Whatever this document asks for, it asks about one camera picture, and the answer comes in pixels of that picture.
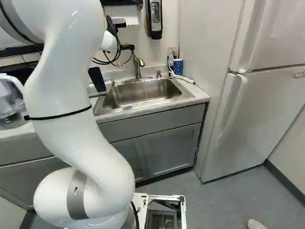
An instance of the refrigerator door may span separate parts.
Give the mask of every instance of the refrigerator door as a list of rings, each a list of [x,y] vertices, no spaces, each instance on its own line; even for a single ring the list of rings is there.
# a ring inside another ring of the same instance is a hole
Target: refrigerator door
[[[304,73],[305,66],[227,74],[201,174],[203,182],[267,159],[305,104],[305,77],[298,77]]]
[[[245,1],[230,70],[304,64],[304,15],[304,0]]]

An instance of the white robotic arm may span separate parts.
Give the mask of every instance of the white robotic arm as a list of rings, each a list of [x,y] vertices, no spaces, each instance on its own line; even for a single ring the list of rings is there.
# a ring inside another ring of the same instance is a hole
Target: white robotic arm
[[[72,165],[43,179],[36,212],[61,228],[119,229],[132,211],[134,174],[98,129],[87,71],[97,50],[116,50],[99,0],[0,0],[0,46],[44,42],[24,99],[43,144]]]

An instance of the blue cup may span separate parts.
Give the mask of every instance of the blue cup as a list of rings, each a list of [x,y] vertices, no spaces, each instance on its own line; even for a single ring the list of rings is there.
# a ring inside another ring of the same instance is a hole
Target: blue cup
[[[174,59],[173,71],[175,75],[182,75],[182,70],[183,70],[183,59]]]

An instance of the paper towel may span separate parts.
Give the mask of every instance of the paper towel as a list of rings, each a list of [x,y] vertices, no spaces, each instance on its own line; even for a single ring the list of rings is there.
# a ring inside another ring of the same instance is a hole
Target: paper towel
[[[127,26],[139,24],[137,6],[107,6],[104,10],[112,19],[125,19]]]

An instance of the sink basin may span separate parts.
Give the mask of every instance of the sink basin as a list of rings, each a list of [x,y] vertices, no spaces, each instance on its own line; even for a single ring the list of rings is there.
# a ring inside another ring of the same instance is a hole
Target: sink basin
[[[192,95],[175,79],[160,78],[130,83],[115,82],[108,94],[98,99],[93,113],[98,116],[190,97]]]

